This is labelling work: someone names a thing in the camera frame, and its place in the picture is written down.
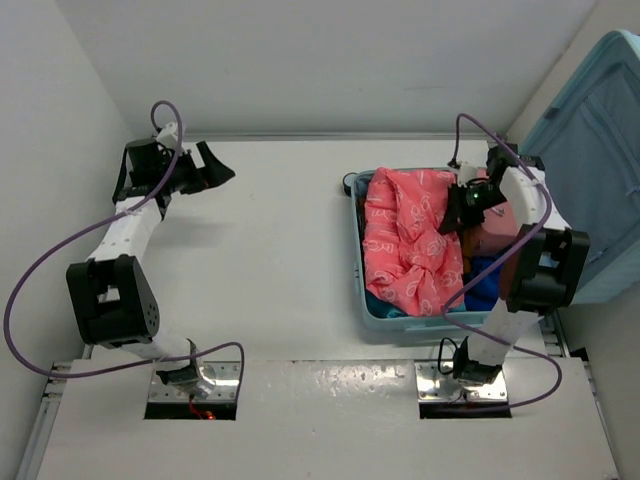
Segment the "royal blue shirt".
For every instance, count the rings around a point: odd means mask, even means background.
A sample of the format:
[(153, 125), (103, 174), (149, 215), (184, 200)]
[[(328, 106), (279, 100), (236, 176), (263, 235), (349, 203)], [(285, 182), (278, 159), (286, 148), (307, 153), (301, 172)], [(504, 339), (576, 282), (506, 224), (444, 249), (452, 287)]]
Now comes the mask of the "royal blue shirt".
[[(464, 275), (464, 283), (467, 284), (474, 280), (499, 258), (500, 254), (472, 257), (469, 260), (470, 270)], [(467, 311), (484, 312), (492, 310), (499, 298), (499, 278), (501, 270), (501, 266), (493, 270), (464, 295), (464, 303)]]

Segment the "light blue suitcase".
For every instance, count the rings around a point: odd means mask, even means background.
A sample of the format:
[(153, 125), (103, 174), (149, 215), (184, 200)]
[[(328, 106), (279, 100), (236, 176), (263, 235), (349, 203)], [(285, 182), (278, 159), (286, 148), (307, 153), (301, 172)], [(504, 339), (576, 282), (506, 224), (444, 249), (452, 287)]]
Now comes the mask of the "light blue suitcase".
[[(521, 157), (538, 157), (554, 204), (569, 223), (588, 234), (590, 249), (571, 302), (599, 302), (617, 295), (639, 275), (639, 38), (625, 30), (607, 33), (522, 144)], [(454, 158), (447, 167), (486, 169), (487, 156)], [(463, 287), (431, 317), (380, 319), (365, 302), (364, 201), (376, 170), (347, 175), (356, 248), (359, 310), (365, 324), (377, 330), (426, 332), (467, 324), (482, 325), (490, 311), (467, 311), (464, 295), (489, 274), (464, 283), (469, 260), (463, 257)]]

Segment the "brown shorts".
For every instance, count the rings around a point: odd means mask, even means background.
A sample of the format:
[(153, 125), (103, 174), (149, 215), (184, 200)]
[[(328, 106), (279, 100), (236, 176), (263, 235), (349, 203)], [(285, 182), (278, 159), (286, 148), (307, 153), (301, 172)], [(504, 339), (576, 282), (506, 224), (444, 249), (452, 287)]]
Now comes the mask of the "brown shorts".
[(480, 226), (477, 226), (464, 230), (461, 233), (460, 241), (464, 258), (471, 259), (482, 255), (484, 243), (483, 232), (484, 230)]

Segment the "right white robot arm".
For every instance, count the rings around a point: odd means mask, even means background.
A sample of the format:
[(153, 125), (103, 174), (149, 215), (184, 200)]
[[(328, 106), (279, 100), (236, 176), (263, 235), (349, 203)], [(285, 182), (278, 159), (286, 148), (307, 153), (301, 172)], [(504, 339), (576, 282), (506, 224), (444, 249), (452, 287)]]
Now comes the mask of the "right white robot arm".
[(457, 167), (439, 226), (442, 234), (479, 226), (489, 209), (510, 206), (517, 235), (511, 246), (485, 269), (499, 271), (498, 299), (479, 328), (469, 327), (446, 375), (461, 384), (484, 386), (502, 371), (530, 324), (571, 304), (590, 249), (587, 233), (573, 229), (557, 210), (538, 157), (521, 157), (514, 144), (488, 151), (486, 175)]

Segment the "pink case with handle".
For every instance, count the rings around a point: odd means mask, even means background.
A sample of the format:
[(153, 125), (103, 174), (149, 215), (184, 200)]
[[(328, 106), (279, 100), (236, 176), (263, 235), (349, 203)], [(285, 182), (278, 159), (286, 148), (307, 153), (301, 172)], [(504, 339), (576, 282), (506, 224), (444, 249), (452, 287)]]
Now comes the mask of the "pink case with handle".
[[(485, 168), (478, 168), (474, 179), (488, 180)], [(493, 256), (510, 246), (514, 241), (518, 228), (510, 203), (503, 204), (484, 212), (484, 222), (471, 228), (480, 226), (483, 232), (483, 250), (481, 256)]]

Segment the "light blue shirt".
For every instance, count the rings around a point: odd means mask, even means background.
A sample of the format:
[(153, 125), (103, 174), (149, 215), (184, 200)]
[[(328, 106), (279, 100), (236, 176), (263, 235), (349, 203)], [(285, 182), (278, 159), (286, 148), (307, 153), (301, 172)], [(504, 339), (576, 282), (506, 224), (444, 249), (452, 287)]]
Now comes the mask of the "light blue shirt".
[(392, 303), (381, 300), (371, 292), (365, 292), (365, 302), (369, 313), (380, 319), (392, 319), (404, 317), (405, 312)]

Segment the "pink patterned scarf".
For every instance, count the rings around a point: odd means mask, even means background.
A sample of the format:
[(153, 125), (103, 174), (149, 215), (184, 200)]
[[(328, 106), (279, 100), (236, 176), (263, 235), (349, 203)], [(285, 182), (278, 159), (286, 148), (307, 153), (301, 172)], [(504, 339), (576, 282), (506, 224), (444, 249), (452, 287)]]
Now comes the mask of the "pink patterned scarf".
[(448, 189), (444, 170), (378, 168), (364, 201), (366, 290), (405, 314), (441, 313), (463, 287), (463, 255), (457, 234), (441, 234)]

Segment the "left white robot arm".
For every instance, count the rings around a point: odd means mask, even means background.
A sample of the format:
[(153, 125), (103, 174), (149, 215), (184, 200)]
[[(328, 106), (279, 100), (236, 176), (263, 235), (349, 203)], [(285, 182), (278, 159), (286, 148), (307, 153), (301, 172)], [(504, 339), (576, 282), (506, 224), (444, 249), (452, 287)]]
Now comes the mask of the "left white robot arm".
[(214, 370), (196, 358), (193, 341), (162, 324), (141, 265), (174, 194), (197, 194), (235, 176), (204, 142), (196, 145), (204, 162), (197, 166), (191, 152), (178, 144), (182, 131), (171, 122), (156, 135), (125, 146), (112, 196), (117, 219), (85, 261), (68, 267), (66, 282), (86, 344), (150, 360), (163, 384), (206, 398), (216, 386)]

